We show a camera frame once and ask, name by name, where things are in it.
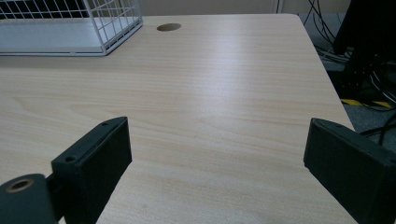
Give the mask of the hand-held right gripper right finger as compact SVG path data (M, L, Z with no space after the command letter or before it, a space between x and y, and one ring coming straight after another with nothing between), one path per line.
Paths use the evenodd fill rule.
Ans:
M304 166L359 224L396 222L396 152L313 118Z

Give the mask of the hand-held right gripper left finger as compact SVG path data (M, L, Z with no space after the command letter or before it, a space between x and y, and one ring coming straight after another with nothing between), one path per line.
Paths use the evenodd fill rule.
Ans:
M51 162L55 216L95 224L131 162L128 119L98 124Z

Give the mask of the yellow and black floor tape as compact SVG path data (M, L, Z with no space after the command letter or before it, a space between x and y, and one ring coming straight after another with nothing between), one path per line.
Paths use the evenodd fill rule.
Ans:
M358 101L353 99L341 99L341 102L347 105L379 106L389 109L392 108L392 105L390 103L382 101Z

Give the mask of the black equipment stand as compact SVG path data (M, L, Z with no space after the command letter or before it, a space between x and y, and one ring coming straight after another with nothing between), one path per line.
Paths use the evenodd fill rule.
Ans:
M337 92L352 96L365 81L396 101L396 83L385 78L385 66L396 61L396 0L351 0L332 44L335 54L352 53L344 70L335 73Z

